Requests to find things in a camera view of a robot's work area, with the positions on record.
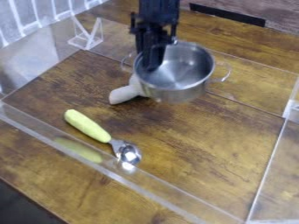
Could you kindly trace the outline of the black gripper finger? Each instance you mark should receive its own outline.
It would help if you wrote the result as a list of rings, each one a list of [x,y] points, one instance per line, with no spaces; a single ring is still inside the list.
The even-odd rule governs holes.
[[[145,32],[138,31],[135,34],[135,48],[137,48],[137,54],[143,52],[145,49]]]
[[[155,35],[145,36],[143,67],[154,71],[163,63],[167,44]]]

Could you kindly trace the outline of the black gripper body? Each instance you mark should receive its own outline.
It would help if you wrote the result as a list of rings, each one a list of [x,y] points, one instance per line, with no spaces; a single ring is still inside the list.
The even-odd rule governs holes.
[[[150,32],[158,42],[173,43],[179,24],[181,0],[139,0],[139,12],[131,13],[130,33],[138,44],[146,42]]]

